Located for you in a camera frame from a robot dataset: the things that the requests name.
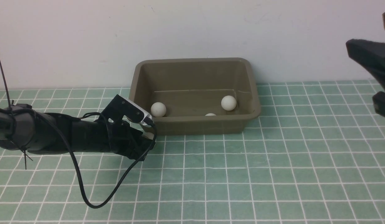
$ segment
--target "tile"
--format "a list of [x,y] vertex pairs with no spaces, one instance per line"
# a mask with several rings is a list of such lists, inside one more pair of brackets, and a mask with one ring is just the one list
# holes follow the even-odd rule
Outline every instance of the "tile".
[[137,201],[158,201],[160,185],[141,185],[137,194]]
[[275,200],[271,184],[252,184],[252,195],[254,200]]
[[369,152],[370,148],[365,140],[347,140],[352,152]]
[[114,195],[114,201],[134,201],[136,199],[137,186],[121,185]]
[[366,182],[384,182],[385,177],[379,168],[360,168]]
[[304,86],[287,86],[290,95],[306,95]]
[[289,153],[308,152],[306,148],[306,144],[303,140],[288,140],[288,141],[285,141],[285,144]]
[[59,220],[64,204],[47,204],[44,203],[39,212],[38,220]]
[[299,127],[298,120],[296,117],[278,117],[280,126],[283,128]]
[[294,184],[274,185],[277,200],[299,200],[298,190]]
[[230,200],[251,200],[249,184],[229,184]]
[[223,142],[205,142],[206,153],[224,153]]
[[374,200],[385,200],[385,184],[368,184],[368,189]]
[[320,116],[317,117],[320,127],[335,127],[338,126],[334,116]]
[[332,110],[329,105],[314,105],[313,111],[317,116],[332,115]]
[[[198,180],[198,177],[203,176],[203,169],[194,169],[194,177]],[[184,172],[185,180],[195,180],[191,177],[191,169]],[[162,172],[162,183],[181,183],[183,181],[182,169],[164,169]]]
[[291,99],[289,96],[273,96],[274,105],[286,106],[292,105]]
[[314,115],[311,106],[294,106],[297,116]]
[[244,220],[255,218],[251,202],[231,202],[230,209],[231,219]]
[[69,95],[70,98],[84,98],[87,89],[73,89]]
[[316,173],[320,183],[339,183],[339,177],[334,168],[317,168]]
[[[0,170],[0,185],[5,185],[11,171]],[[32,170],[15,170],[10,177],[9,185],[27,185],[33,174]]]
[[280,126],[276,117],[259,117],[259,120],[262,128],[274,128]]
[[249,174],[252,183],[271,183],[270,169],[250,168]]
[[270,89],[273,96],[289,95],[286,86],[270,86]]
[[345,184],[349,200],[371,200],[364,184]]
[[317,183],[316,174],[313,169],[294,169],[293,171],[297,183]]
[[328,147],[324,140],[307,140],[306,144],[310,152],[328,152]]
[[378,166],[372,154],[369,153],[355,153],[354,159],[359,167],[376,167]]
[[113,203],[110,220],[132,220],[133,210],[132,203]]
[[224,144],[225,144],[226,153],[244,153],[245,152],[243,141],[225,141]]
[[156,220],[158,203],[137,203],[134,219],[135,220]]
[[245,154],[226,154],[227,167],[247,167]]
[[228,188],[226,184],[207,184],[207,200],[228,200]]
[[140,183],[159,183],[160,181],[161,169],[141,170]]
[[[224,172],[224,180],[225,180],[225,170],[219,170],[219,172],[212,172],[209,171],[211,169],[206,169],[206,177],[208,178],[208,174],[210,174],[210,178],[214,178],[214,180],[222,181],[222,174],[219,174],[220,172]],[[177,183],[179,183],[178,174],[175,177],[175,180]],[[204,175],[204,169],[186,169],[184,170],[184,182],[187,183],[203,183],[205,182],[205,175]]]
[[161,187],[161,200],[182,200],[182,185],[169,184]]
[[161,202],[159,220],[177,220],[181,218],[181,202]]
[[303,202],[306,219],[329,219],[324,202]]
[[292,169],[271,168],[274,183],[293,183]]
[[165,155],[164,168],[183,168],[184,155]]
[[369,146],[374,152],[385,152],[385,140],[367,140]]
[[264,139],[281,140],[283,139],[280,128],[266,128],[262,129]]
[[302,133],[299,128],[282,128],[284,139],[298,140],[303,139]]
[[267,153],[286,153],[284,141],[265,141],[265,146]]
[[229,205],[227,202],[207,202],[206,214],[209,220],[229,219]]
[[15,212],[14,219],[16,221],[35,221],[38,215],[40,204],[20,204]]
[[324,94],[340,94],[338,86],[330,85],[330,86],[321,86],[322,90],[324,91]]
[[35,172],[34,176],[32,177],[30,184],[34,184],[34,185],[49,184],[53,175],[54,175],[54,171],[52,170],[38,170]]
[[357,219],[379,219],[379,214],[376,211],[373,202],[351,202],[354,213]]
[[205,203],[204,202],[184,202],[183,219],[185,220],[204,220]]
[[204,167],[204,155],[186,155],[184,160],[185,168]]
[[264,154],[247,155],[248,167],[268,167],[267,156]]
[[84,99],[69,99],[65,108],[82,108]]
[[302,128],[305,139],[323,139],[320,128]]
[[227,169],[227,176],[229,183],[249,183],[248,169]]
[[221,167],[224,168],[225,167],[224,154],[206,154],[205,165],[206,167],[211,167],[211,168],[221,168]]
[[326,105],[328,104],[327,99],[324,95],[310,95],[308,96],[312,105]]
[[275,202],[255,202],[255,214],[258,220],[279,219]]
[[291,166],[287,154],[270,154],[268,155],[268,162],[271,167],[290,167]]
[[183,153],[184,142],[166,142],[165,153],[166,154],[180,154]]
[[382,218],[385,218],[385,201],[376,202],[376,206],[378,207],[379,213]]
[[318,127],[317,120],[313,116],[298,117],[298,120],[301,127]]
[[278,116],[295,116],[295,110],[294,110],[294,107],[293,106],[276,106],[276,110],[273,111],[272,109],[274,107],[269,107],[271,109],[266,111],[266,114],[263,115],[263,111],[261,113],[261,116],[275,116],[275,115],[278,115]]
[[264,141],[244,141],[247,153],[265,153]]
[[333,167],[331,155],[329,153],[311,153],[314,167]]
[[362,183],[363,180],[357,168],[338,168],[343,183]]
[[186,142],[186,153],[204,153],[204,142]]
[[17,204],[0,204],[0,220],[11,220]]
[[88,89],[86,98],[101,98],[104,94],[104,89]]
[[66,204],[61,220],[83,220],[86,210],[85,203]]
[[341,127],[357,126],[354,116],[344,115],[336,116],[335,118]]
[[327,202],[332,219],[353,219],[353,212],[347,202]]
[[[379,162],[379,165],[381,167],[385,167],[385,153],[377,153],[375,154],[376,160]],[[371,166],[377,166],[375,161],[370,160],[373,159],[373,157],[367,156],[366,158],[366,164]]]
[[19,202],[24,194],[25,187],[7,186],[4,189],[0,202]]
[[302,200],[323,200],[317,184],[298,184],[298,189]]
[[205,200],[205,185],[184,184],[183,200]]
[[334,153],[332,158],[337,167],[355,167],[353,157],[350,153]]
[[280,202],[280,213],[282,219],[303,219],[303,211],[299,202]]

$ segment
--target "brown plastic tub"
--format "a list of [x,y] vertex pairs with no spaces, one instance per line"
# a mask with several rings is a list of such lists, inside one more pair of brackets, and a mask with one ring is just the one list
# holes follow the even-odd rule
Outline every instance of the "brown plastic tub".
[[[233,111],[221,107],[226,95],[237,100]],[[261,111],[251,65],[243,58],[143,61],[136,66],[129,99],[148,112],[153,103],[164,103],[165,116],[154,118],[158,135],[240,133]]]

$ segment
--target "black cable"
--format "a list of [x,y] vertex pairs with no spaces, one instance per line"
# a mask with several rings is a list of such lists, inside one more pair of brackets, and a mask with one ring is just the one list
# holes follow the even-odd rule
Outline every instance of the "black cable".
[[89,112],[89,113],[86,113],[85,115],[80,117],[80,119],[85,119],[85,118],[88,118],[88,117],[91,117],[91,116],[100,116],[101,118],[103,118],[105,126],[107,128],[108,145],[109,145],[109,148],[110,148],[110,152],[112,152],[113,151],[113,147],[112,147],[112,144],[111,144],[111,139],[113,138],[113,133],[112,133],[112,131],[110,129],[110,122],[100,112]]
[[79,188],[81,190],[81,194],[82,194],[82,198],[83,198],[83,201],[91,208],[101,208],[103,207],[104,205],[106,205],[110,200],[111,198],[114,196],[114,194],[116,193],[116,191],[118,190],[118,188],[120,187],[121,183],[123,182],[123,180],[125,179],[125,177],[127,176],[127,174],[130,172],[130,170],[151,150],[154,148],[154,145],[155,145],[155,140],[157,139],[157,128],[155,126],[155,124],[153,122],[149,122],[149,125],[154,129],[154,138],[152,139],[151,143],[150,143],[150,146],[147,148],[147,150],[144,151],[144,153],[137,159],[135,160],[130,166],[129,168],[125,171],[125,173],[122,175],[122,177],[120,178],[120,180],[118,181],[117,185],[115,186],[114,190],[110,193],[110,195],[108,196],[108,198],[101,204],[99,205],[94,205],[92,203],[89,202],[87,196],[86,196],[86,192],[85,192],[85,188],[83,187],[83,181],[82,181],[82,175],[81,175],[81,171],[79,170],[79,165],[78,165],[78,162],[76,161],[76,157],[74,155],[74,153],[72,152],[71,150],[71,147],[69,146],[69,143],[67,141],[67,139],[65,138],[65,136],[63,135],[63,133],[54,125],[52,124],[50,121],[48,121],[45,117],[43,117],[42,115],[40,114],[37,114],[37,116],[42,119],[45,123],[47,123],[49,126],[51,126],[56,132],[57,134],[60,136],[60,138],[62,139],[62,141],[64,142],[64,144],[66,145],[66,149],[68,150],[70,156],[71,156],[71,159],[72,159],[72,162],[73,162],[73,165],[75,167],[75,171],[76,171],[76,175],[78,177],[78,182],[79,182]]

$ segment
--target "black mount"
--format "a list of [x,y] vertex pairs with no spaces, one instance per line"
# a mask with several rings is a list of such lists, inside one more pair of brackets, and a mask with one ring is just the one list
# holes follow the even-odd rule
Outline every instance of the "black mount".
[[[346,42],[349,57],[363,66],[385,90],[385,43],[351,39]],[[377,114],[385,117],[385,92],[373,96]]]

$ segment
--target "white grout line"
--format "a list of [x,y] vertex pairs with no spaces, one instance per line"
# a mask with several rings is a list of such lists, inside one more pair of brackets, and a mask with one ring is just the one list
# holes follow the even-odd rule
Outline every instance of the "white grout line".
[[[264,136],[264,134],[263,134],[263,130],[262,130],[262,129],[260,129],[260,134],[262,135],[262,139],[264,139],[265,136]],[[273,179],[273,177],[272,177],[270,160],[268,159],[268,153],[267,153],[266,142],[264,142],[264,146],[265,146],[265,152],[266,152],[266,159],[267,159],[267,162],[268,162],[268,170],[269,170],[269,172],[270,172],[270,177],[271,177],[272,190],[273,190],[273,192],[274,192],[275,203],[276,203],[276,205],[277,205],[278,218],[280,219],[280,223],[282,224],[281,211],[280,211],[280,206],[279,206],[279,204],[278,204],[277,193],[275,192],[275,184],[274,184],[274,179]]]
[[230,224],[232,224],[232,221],[231,221],[232,220],[232,217],[231,217],[231,202],[230,202],[230,185],[229,185],[229,182],[228,182],[227,156],[225,154],[224,134],[222,136],[223,136],[223,150],[224,150],[225,180],[226,180],[226,184],[227,184],[228,213],[229,213],[229,216],[230,216]]
[[256,216],[256,209],[255,209],[255,202],[253,198],[253,190],[252,190],[252,182],[251,182],[251,173],[249,171],[249,163],[248,163],[248,154],[246,153],[246,146],[245,146],[245,137],[244,137],[244,132],[242,132],[242,141],[244,143],[244,152],[245,152],[245,161],[246,161],[246,168],[248,170],[248,181],[249,181],[249,190],[251,192],[251,200],[252,200],[252,209],[253,209],[253,217],[255,219],[255,224],[257,224],[257,216]]
[[164,178],[164,166],[165,166],[165,151],[166,151],[166,136],[165,136],[165,144],[164,144],[164,153],[162,155],[162,169],[161,169],[161,180],[160,180],[160,192],[159,192],[159,200],[158,200],[158,207],[157,207],[157,221],[156,223],[158,224],[158,221],[160,219],[160,201],[161,201],[161,194],[162,194],[162,180]]

